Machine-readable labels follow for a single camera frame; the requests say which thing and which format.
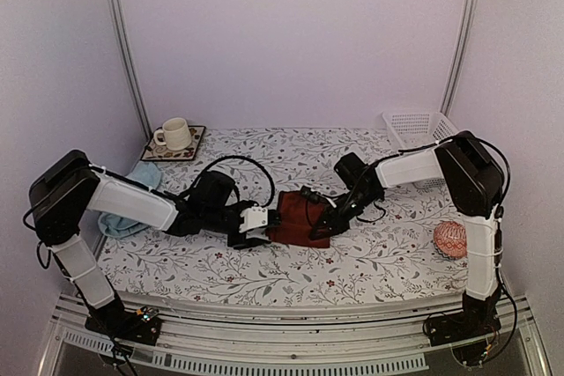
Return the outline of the dark red towel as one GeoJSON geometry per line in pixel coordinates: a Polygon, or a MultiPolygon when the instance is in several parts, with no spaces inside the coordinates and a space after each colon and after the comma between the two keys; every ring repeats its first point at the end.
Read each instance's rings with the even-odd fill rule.
{"type": "Polygon", "coordinates": [[[330,239],[311,240],[313,224],[323,214],[322,203],[309,202],[299,191],[281,191],[278,194],[277,212],[281,223],[267,228],[270,241],[297,247],[329,248],[330,239]]]}

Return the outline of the light blue towel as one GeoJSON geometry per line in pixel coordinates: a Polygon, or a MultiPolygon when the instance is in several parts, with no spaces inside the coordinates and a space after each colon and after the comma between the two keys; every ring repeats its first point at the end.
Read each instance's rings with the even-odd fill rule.
{"type": "Polygon", "coordinates": [[[101,175],[100,186],[90,206],[101,211],[98,218],[100,232],[122,239],[153,226],[159,229],[166,223],[171,206],[145,188],[101,175]]]}

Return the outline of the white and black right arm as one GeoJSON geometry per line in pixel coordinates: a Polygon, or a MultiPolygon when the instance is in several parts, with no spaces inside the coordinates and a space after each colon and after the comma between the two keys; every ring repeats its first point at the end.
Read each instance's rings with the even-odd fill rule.
{"type": "Polygon", "coordinates": [[[460,335],[474,337],[491,325],[501,295],[500,222],[510,172],[490,155],[492,148],[470,131],[462,131],[371,164],[354,153],[347,154],[334,167],[347,191],[329,202],[311,223],[308,236],[321,240],[347,231],[351,220],[373,201],[382,200],[388,188],[432,179],[445,181],[452,203],[462,216],[467,240],[463,311],[454,323],[460,335]]]}

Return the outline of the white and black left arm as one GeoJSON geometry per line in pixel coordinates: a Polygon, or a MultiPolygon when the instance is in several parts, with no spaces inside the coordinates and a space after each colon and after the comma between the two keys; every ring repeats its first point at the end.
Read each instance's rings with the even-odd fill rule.
{"type": "Polygon", "coordinates": [[[108,213],[175,237],[215,232],[225,235],[234,249],[262,245],[266,240],[251,233],[281,223],[277,210],[242,199],[234,179],[212,165],[184,191],[171,193],[96,166],[80,150],[55,162],[31,185],[28,195],[24,225],[76,286],[94,323],[111,335],[124,335],[146,314],[126,311],[81,235],[84,219],[108,213]]]}

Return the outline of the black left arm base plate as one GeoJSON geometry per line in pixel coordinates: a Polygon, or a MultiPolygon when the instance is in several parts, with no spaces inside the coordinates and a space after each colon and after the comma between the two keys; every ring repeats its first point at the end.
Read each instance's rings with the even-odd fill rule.
{"type": "Polygon", "coordinates": [[[134,312],[121,308],[93,309],[85,328],[110,339],[155,346],[160,336],[160,310],[143,306],[134,312]]]}

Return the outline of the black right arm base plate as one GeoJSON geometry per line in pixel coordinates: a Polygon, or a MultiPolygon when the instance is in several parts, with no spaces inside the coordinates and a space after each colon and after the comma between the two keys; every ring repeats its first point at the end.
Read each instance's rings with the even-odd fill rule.
{"type": "Polygon", "coordinates": [[[501,323],[495,311],[486,313],[476,310],[432,314],[422,325],[423,333],[432,346],[489,335],[500,329],[501,323]]]}

